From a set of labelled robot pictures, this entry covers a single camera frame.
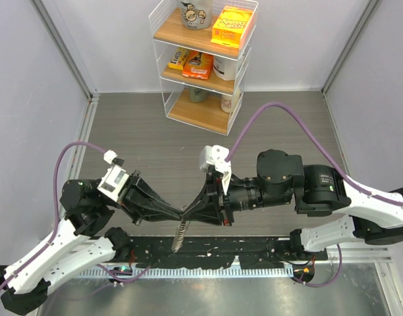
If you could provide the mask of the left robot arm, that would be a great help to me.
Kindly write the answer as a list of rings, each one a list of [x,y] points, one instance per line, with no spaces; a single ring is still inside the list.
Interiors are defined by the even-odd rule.
[[[1,302],[7,311],[26,315],[42,305],[60,285],[82,271],[112,259],[131,257],[133,244],[120,227],[76,253],[72,250],[94,237],[123,210],[135,224],[141,221],[179,221],[182,211],[156,194],[138,172],[128,174],[115,165],[97,180],[69,180],[61,197],[65,215],[53,232],[12,265],[0,265]]]

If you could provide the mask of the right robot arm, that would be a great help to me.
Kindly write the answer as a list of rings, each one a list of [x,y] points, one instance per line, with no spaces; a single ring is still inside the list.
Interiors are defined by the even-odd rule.
[[[219,145],[206,146],[200,153],[205,184],[184,211],[174,251],[183,245],[190,221],[231,226],[237,211],[288,204],[309,217],[340,215],[331,223],[293,230],[288,251],[296,259],[356,240],[374,246],[403,242],[403,188],[364,188],[332,167],[305,165],[299,155],[274,149],[257,156],[256,177],[241,179],[232,173],[228,155],[229,150]]]

